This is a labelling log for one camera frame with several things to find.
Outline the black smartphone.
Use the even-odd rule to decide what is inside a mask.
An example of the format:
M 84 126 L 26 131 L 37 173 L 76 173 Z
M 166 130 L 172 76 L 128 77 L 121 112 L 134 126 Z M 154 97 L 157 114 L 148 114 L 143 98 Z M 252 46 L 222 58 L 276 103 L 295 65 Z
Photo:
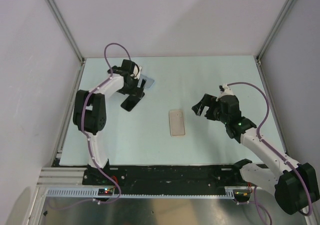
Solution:
M 127 112 L 131 112 L 133 108 L 142 100 L 144 96 L 145 96 L 144 92 L 142 93 L 141 96 L 129 95 L 124 100 L 124 102 L 120 105 L 120 107 L 126 110 Z

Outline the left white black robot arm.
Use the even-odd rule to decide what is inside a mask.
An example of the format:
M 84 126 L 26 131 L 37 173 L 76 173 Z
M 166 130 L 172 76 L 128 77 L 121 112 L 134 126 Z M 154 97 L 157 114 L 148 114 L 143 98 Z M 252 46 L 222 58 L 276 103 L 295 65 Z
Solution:
M 141 77 L 142 67 L 129 59 L 124 59 L 121 66 L 113 66 L 107 72 L 109 77 L 92 90 L 77 91 L 72 118 L 73 124 L 86 136 L 90 155 L 88 164 L 97 168 L 93 178 L 101 185 L 111 179 L 111 172 L 104 168 L 108 157 L 99 136 L 107 123 L 106 101 L 115 93 L 127 95 L 120 106 L 131 112 L 145 96 L 147 83 Z

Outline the translucent blue phone case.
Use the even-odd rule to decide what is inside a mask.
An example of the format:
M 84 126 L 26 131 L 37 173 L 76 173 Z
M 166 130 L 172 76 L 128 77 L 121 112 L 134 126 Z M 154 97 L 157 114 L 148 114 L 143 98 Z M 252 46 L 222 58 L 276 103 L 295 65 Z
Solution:
M 154 79 L 152 79 L 152 78 L 150 78 L 150 77 L 147 77 L 147 76 L 145 76 L 145 75 L 140 75 L 140 77 L 139 77 L 139 81 L 141 80 L 141 79 L 147 79 L 147 88 L 146 89 L 150 89 L 151 88 L 151 86 L 154 84 L 154 82 L 155 82 L 155 80 Z

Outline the beige phone case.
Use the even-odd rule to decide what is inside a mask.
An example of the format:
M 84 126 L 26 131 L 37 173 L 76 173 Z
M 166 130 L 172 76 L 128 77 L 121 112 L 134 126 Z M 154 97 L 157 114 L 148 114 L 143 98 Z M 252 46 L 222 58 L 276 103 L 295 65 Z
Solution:
M 182 137 L 186 135 L 184 114 L 181 109 L 169 111 L 169 129 L 172 137 Z

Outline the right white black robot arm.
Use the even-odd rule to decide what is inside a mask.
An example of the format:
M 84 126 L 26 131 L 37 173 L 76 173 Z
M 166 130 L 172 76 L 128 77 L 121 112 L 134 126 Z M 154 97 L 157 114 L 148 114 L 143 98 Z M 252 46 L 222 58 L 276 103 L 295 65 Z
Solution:
M 267 166 L 263 169 L 249 160 L 238 162 L 238 168 L 231 172 L 234 184 L 241 186 L 250 182 L 257 185 L 273 195 L 280 208 L 289 215 L 320 199 L 315 169 L 309 163 L 301 164 L 267 145 L 257 134 L 257 126 L 242 116 L 235 95 L 225 92 L 219 97 L 205 94 L 192 111 L 200 116 L 204 108 L 208 108 L 205 118 L 223 123 L 231 139 L 251 150 Z

